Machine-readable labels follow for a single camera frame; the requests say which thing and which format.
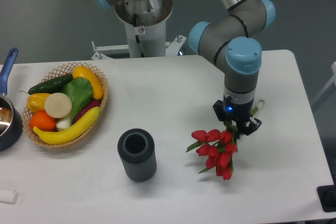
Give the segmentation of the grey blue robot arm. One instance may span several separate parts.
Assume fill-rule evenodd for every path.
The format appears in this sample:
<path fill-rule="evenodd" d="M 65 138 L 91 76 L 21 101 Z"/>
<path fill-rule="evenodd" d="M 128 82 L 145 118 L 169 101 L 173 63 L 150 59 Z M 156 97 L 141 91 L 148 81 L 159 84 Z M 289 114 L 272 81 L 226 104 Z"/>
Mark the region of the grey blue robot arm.
<path fill-rule="evenodd" d="M 166 20 L 172 0 L 95 0 L 103 8 L 114 7 L 124 23 L 132 58 L 166 56 Z M 270 0 L 222 0 L 228 16 L 218 24 L 197 23 L 188 35 L 192 50 L 224 77 L 223 99 L 213 108 L 222 122 L 235 122 L 238 133 L 249 135 L 261 121 L 252 105 L 262 63 L 262 48 L 253 35 L 276 17 Z"/>

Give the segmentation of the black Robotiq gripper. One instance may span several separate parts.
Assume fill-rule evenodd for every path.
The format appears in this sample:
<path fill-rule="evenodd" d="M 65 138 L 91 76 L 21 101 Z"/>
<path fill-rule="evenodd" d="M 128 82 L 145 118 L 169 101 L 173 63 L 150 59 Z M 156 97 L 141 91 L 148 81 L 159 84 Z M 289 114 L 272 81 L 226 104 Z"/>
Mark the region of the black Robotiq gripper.
<path fill-rule="evenodd" d="M 234 104 L 217 100 L 213 104 L 214 112 L 219 121 L 234 121 L 238 131 L 242 135 L 249 136 L 256 132 L 262 125 L 262 121 L 250 117 L 253 100 L 245 104 Z"/>

